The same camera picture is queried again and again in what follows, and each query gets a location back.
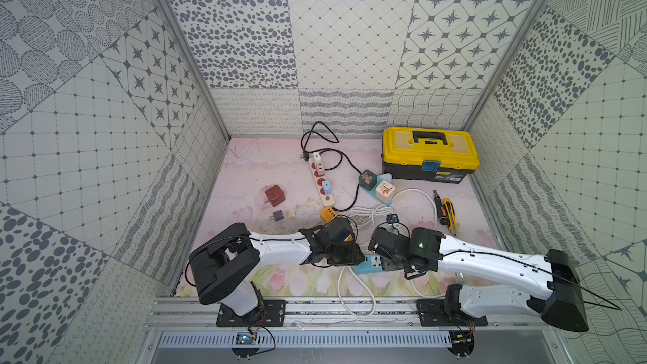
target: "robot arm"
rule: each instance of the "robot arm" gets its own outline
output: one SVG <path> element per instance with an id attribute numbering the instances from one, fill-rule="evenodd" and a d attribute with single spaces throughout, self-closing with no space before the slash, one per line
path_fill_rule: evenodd
<path id="1" fill-rule="evenodd" d="M 244 223 L 235 223 L 190 255 L 200 303 L 220 301 L 254 323 L 264 309 L 262 295 L 245 280 L 254 267 L 323 259 L 333 266 L 355 266 L 364 261 L 364 255 L 349 237 L 354 234 L 344 217 L 291 235 L 253 233 Z M 578 279 L 564 252 L 520 255 L 469 244 L 426 228 L 412 230 L 409 238 L 383 227 L 374 231 L 369 249 L 382 257 L 383 270 L 403 270 L 407 279 L 440 269 L 505 284 L 472 290 L 449 287 L 444 308 L 448 314 L 533 314 L 555 327 L 588 330 L 581 291 L 573 285 Z"/>

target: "blue power strip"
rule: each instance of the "blue power strip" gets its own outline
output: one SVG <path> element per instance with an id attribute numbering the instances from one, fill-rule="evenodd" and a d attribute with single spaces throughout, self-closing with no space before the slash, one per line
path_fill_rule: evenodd
<path id="1" fill-rule="evenodd" d="M 355 274 L 379 273 L 382 271 L 382 259 L 378 255 L 365 256 L 364 261 L 352 269 Z"/>

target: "metal vent grille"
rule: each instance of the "metal vent grille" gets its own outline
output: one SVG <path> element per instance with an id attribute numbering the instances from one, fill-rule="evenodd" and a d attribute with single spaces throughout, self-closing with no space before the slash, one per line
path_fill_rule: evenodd
<path id="1" fill-rule="evenodd" d="M 344 347 L 451 347 L 449 332 L 443 330 L 277 330 L 272 332 L 276 348 Z M 265 348 L 272 338 L 258 332 L 257 344 L 235 344 L 235 330 L 209 332 L 164 332 L 160 348 Z"/>

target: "yellow utility knife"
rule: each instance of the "yellow utility knife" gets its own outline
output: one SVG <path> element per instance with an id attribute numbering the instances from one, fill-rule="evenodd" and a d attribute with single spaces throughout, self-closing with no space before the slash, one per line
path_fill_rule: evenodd
<path id="1" fill-rule="evenodd" d="M 454 215 L 454 205 L 449 198 L 445 198 L 442 201 L 442 205 L 445 207 L 445 211 L 449 217 L 449 231 L 453 235 L 456 235 L 456 215 Z"/>

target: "patterned wall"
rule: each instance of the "patterned wall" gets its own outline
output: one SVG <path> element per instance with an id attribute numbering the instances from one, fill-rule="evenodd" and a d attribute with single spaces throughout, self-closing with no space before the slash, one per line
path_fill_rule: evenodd
<path id="1" fill-rule="evenodd" d="M 530 1 L 170 0 L 229 133 L 292 136 L 460 129 Z"/>
<path id="2" fill-rule="evenodd" d="M 566 250 L 623 307 L 586 307 L 581 363 L 647 359 L 646 33 L 647 0 L 550 0 L 470 128 L 509 249 Z"/>
<path id="3" fill-rule="evenodd" d="M 173 288 L 226 146 L 176 41 L 151 0 L 0 0 L 3 363 L 123 362 Z"/>

